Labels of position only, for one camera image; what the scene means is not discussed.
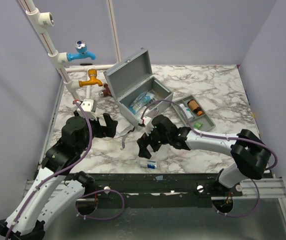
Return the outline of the bandage packet blue orange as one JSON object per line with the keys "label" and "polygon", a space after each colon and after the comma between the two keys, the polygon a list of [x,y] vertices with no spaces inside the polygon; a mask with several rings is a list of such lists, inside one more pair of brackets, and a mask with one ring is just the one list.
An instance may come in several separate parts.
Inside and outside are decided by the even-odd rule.
{"label": "bandage packet blue orange", "polygon": [[152,102],[163,99],[161,95],[154,93],[154,92],[148,92],[147,95],[150,97],[150,100]]}

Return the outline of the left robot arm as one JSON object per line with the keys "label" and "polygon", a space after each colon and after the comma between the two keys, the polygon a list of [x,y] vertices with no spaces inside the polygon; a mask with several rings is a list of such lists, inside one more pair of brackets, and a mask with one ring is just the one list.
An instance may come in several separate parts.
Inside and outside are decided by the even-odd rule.
{"label": "left robot arm", "polygon": [[0,235],[7,240],[41,240],[46,228],[71,202],[90,197],[99,189],[95,179],[80,171],[54,198],[57,186],[89,152],[93,138],[113,138],[118,122],[103,114],[106,125],[75,113],[61,129],[59,140],[45,153],[35,180],[15,211],[0,220]]}

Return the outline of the brown medicine bottle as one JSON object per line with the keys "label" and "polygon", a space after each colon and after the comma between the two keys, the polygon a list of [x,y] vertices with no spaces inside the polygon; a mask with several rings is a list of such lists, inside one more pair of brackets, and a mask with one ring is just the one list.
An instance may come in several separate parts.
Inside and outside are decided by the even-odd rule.
{"label": "brown medicine bottle", "polygon": [[194,99],[190,99],[187,102],[187,106],[197,116],[201,116],[201,115],[204,114],[202,108],[200,107],[200,105]]}

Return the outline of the grey metal medicine box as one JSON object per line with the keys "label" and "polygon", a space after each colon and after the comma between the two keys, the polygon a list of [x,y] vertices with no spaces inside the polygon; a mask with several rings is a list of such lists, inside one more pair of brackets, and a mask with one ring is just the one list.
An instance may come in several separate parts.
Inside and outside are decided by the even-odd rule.
{"label": "grey metal medicine box", "polygon": [[163,97],[162,102],[149,107],[145,116],[153,118],[170,107],[174,93],[169,90],[152,71],[149,51],[140,48],[137,52],[103,72],[111,95],[119,106],[121,115],[136,129],[139,129],[139,116],[129,110],[129,106],[143,92],[149,91]]}

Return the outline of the blue white bandage roll pack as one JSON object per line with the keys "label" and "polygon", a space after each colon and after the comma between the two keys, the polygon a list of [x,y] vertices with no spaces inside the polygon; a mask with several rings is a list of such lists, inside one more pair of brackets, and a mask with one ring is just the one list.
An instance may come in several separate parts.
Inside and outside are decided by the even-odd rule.
{"label": "blue white bandage roll pack", "polygon": [[144,106],[146,106],[150,102],[151,101],[142,103],[141,101],[139,101],[139,98],[138,98],[128,107],[128,109],[131,113],[135,115],[139,112],[140,109],[142,109]]}

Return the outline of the white blue tube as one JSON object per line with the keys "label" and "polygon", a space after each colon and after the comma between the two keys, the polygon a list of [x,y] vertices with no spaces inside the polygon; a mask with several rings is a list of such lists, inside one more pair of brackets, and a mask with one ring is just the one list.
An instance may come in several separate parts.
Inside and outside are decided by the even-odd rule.
{"label": "white blue tube", "polygon": [[155,161],[149,161],[149,160],[140,160],[138,165],[141,168],[147,168],[147,169],[156,169],[157,163]]}

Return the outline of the white medicine bottle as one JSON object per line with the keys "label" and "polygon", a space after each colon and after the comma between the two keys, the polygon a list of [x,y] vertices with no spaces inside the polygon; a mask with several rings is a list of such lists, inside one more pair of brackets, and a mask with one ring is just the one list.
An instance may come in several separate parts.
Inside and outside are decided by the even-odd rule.
{"label": "white medicine bottle", "polygon": [[186,114],[188,120],[192,120],[194,118],[194,115],[191,113],[188,107],[186,107],[183,103],[181,103],[179,106]]}

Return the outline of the grey plastic tray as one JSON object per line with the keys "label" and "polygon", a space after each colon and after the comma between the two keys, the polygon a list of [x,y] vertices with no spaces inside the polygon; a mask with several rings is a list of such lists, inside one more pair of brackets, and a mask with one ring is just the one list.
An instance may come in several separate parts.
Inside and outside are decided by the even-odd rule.
{"label": "grey plastic tray", "polygon": [[[188,107],[188,101],[189,100],[195,100],[199,106],[202,108],[203,111],[203,115],[201,116],[197,116],[195,113],[193,113],[190,108]],[[201,104],[199,103],[198,100],[196,100],[196,98],[193,95],[187,95],[184,97],[181,97],[177,100],[174,101],[177,105],[175,104],[171,104],[173,110],[175,111],[175,113],[177,114],[178,118],[180,119],[180,121],[182,122],[182,124],[185,127],[188,127],[189,124],[184,116],[184,111],[182,108],[180,108],[180,104],[184,104],[193,114],[193,119],[188,120],[191,125],[194,127],[196,122],[199,123],[203,123],[202,127],[200,129],[198,129],[199,131],[205,131],[205,132],[210,132],[211,130],[213,130],[216,127],[216,124],[214,123],[214,121],[209,117],[209,115],[207,114],[207,112],[204,110],[204,108],[201,106]]]}

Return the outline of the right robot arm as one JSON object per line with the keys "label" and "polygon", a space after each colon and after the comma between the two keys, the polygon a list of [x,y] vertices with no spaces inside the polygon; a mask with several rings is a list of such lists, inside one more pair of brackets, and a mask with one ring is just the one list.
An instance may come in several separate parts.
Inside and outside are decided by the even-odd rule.
{"label": "right robot arm", "polygon": [[162,114],[154,118],[144,117],[142,123],[145,132],[137,140],[141,158],[152,157],[148,147],[157,152],[162,145],[170,145],[177,150],[204,150],[232,157],[233,164],[222,169],[212,184],[213,191],[219,196],[226,195],[243,180],[262,179],[271,157],[263,142],[247,129],[237,134],[204,132],[187,126],[177,127]]}

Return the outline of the blue alcohol pad bag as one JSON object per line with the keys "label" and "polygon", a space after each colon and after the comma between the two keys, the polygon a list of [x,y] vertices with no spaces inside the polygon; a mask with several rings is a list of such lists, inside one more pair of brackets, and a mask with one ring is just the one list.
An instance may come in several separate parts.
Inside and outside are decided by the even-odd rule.
{"label": "blue alcohol pad bag", "polygon": [[139,101],[142,103],[148,103],[155,97],[155,94],[150,91],[145,91],[139,95]]}

